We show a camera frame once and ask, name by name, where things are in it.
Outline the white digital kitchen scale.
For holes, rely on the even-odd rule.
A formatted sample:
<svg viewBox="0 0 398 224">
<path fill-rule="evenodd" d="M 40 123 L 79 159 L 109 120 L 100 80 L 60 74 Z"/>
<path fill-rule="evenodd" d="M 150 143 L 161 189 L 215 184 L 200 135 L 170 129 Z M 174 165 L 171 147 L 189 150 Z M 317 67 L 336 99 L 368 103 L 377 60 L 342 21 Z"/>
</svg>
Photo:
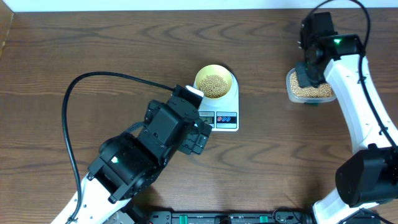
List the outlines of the white digital kitchen scale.
<svg viewBox="0 0 398 224">
<path fill-rule="evenodd" d="M 239 86 L 234 75 L 232 89 L 226 96 L 210 99 L 206 96 L 199 107 L 200 118 L 212 131 L 235 132 L 239 129 Z"/>
</svg>

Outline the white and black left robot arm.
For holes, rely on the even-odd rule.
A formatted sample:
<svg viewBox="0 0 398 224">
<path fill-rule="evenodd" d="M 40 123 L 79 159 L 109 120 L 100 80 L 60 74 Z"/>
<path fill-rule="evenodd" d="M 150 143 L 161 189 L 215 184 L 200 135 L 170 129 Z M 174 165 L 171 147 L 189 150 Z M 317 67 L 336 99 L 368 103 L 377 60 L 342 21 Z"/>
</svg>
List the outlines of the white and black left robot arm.
<svg viewBox="0 0 398 224">
<path fill-rule="evenodd" d="M 177 85 L 166 103 L 152 100 L 143 122 L 105 141 L 54 223 L 104 223 L 156 181 L 177 151 L 201 154 L 211 126 L 200 119 L 204 92 Z"/>
</svg>

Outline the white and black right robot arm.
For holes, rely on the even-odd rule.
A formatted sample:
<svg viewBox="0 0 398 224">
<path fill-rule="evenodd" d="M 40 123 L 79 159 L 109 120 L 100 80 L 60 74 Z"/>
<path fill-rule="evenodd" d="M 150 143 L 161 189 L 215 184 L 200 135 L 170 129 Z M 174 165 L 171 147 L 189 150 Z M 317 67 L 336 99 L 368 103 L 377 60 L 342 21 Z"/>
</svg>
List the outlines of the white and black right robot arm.
<svg viewBox="0 0 398 224">
<path fill-rule="evenodd" d="M 345 223 L 357 213 L 397 198 L 397 128 L 377 93 L 366 41 L 339 35 L 329 12 L 302 21 L 301 85 L 331 86 L 348 125 L 353 156 L 335 174 L 335 189 L 313 204 L 315 223 Z"/>
</svg>

